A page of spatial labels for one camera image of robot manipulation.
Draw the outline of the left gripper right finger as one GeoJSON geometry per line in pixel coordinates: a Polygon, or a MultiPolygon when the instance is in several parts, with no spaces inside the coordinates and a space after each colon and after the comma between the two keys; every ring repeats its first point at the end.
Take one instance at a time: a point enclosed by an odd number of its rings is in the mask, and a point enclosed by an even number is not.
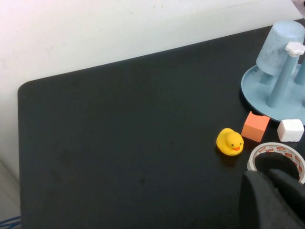
{"type": "Polygon", "coordinates": [[[305,187],[287,173],[268,172],[272,196],[268,198],[270,229],[303,229],[305,227],[305,187]]]}

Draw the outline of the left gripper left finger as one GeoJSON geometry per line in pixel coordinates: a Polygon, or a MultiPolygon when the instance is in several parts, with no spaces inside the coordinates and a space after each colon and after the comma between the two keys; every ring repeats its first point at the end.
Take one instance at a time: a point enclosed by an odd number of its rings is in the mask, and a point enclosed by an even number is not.
{"type": "Polygon", "coordinates": [[[272,183],[267,175],[246,171],[242,177],[239,217],[243,229],[269,229],[268,198],[272,183]]]}

